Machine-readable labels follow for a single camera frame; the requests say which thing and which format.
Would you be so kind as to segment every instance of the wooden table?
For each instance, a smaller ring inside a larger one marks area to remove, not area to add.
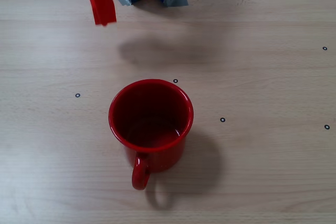
[[[0,0],[1,224],[336,223],[336,0],[189,4]],[[136,191],[107,112],[147,78],[195,120]]]

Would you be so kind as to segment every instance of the table surface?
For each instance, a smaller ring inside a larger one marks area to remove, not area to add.
[[[0,0],[0,223],[334,224],[335,3],[116,3],[102,27],[89,0]],[[195,119],[136,191],[107,113],[148,78]]]

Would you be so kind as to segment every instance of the mug rim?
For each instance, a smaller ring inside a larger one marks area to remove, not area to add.
[[[184,97],[185,104],[188,108],[188,120],[187,120],[186,127],[184,128],[182,133],[174,141],[172,141],[168,144],[159,146],[159,147],[142,147],[142,146],[138,146],[138,145],[135,145],[135,144],[132,144],[132,143],[128,142],[116,130],[115,123],[114,123],[113,118],[112,118],[112,112],[114,110],[116,102],[119,100],[119,98],[125,92],[127,92],[128,90],[130,90],[133,87],[138,86],[140,84],[161,84],[161,85],[164,85],[166,87],[172,88],[175,92],[179,93],[180,95],[182,95]],[[189,131],[191,129],[191,126],[193,124],[194,109],[193,109],[193,105],[191,103],[190,98],[180,87],[176,86],[173,83],[170,83],[170,82],[164,81],[164,80],[160,80],[160,79],[146,79],[146,80],[140,80],[140,81],[136,81],[134,83],[131,83],[131,84],[127,85],[126,87],[124,87],[121,91],[119,91],[119,93],[114,97],[113,101],[111,102],[110,109],[109,109],[109,114],[108,114],[108,119],[109,119],[110,129],[120,143],[122,143],[124,146],[126,146],[128,148],[131,148],[131,149],[133,149],[137,152],[153,153],[153,152],[159,152],[159,151],[167,150],[167,149],[177,145],[180,141],[182,141],[187,136],[187,134],[189,133]]]

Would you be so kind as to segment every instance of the red enamel mug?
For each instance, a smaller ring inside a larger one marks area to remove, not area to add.
[[[143,190],[151,173],[169,169],[181,158],[193,118],[189,97],[167,81],[137,81],[115,96],[109,123],[134,164],[135,189]]]

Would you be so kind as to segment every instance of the mug handle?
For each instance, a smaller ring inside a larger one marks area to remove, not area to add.
[[[134,168],[132,174],[132,185],[137,190],[145,189],[149,179],[148,155],[144,153],[136,153]]]

